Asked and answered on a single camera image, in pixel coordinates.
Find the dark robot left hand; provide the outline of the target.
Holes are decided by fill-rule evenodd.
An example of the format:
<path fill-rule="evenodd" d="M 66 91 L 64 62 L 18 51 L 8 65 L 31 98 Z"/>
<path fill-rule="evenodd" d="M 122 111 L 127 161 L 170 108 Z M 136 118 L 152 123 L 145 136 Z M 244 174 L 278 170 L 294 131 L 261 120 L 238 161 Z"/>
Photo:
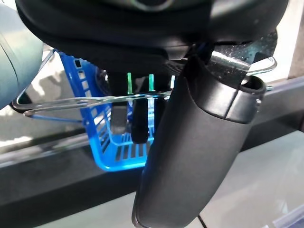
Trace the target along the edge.
<path fill-rule="evenodd" d="M 137 228 L 183 228 L 211 200 L 243 146 L 266 92 L 249 73 L 272 56 L 286 0 L 18 0 L 23 23 L 67 55 L 107 71 L 154 74 L 161 98 L 137 190 Z"/>

